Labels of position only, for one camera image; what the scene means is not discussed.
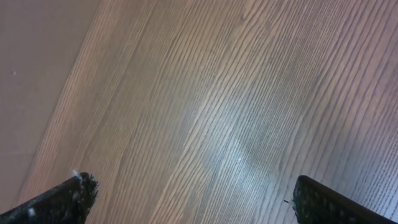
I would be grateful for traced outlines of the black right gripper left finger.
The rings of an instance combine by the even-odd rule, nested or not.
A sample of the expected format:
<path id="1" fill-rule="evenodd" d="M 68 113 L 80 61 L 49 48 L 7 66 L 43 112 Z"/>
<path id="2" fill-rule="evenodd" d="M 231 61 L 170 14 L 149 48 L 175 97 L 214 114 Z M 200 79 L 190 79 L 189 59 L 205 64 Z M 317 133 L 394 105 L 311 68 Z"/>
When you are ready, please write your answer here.
<path id="1" fill-rule="evenodd" d="M 1 214 L 2 224 L 82 224 L 96 201 L 98 181 L 80 172 L 46 192 Z"/>

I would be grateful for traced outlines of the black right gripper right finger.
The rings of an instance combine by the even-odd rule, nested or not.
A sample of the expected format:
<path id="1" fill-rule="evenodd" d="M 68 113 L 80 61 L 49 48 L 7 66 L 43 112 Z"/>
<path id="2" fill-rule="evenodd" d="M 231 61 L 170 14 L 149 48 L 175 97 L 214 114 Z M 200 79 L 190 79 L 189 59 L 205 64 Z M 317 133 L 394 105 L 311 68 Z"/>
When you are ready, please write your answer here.
<path id="1" fill-rule="evenodd" d="M 297 178 L 292 208 L 299 224 L 395 224 L 306 175 Z"/>

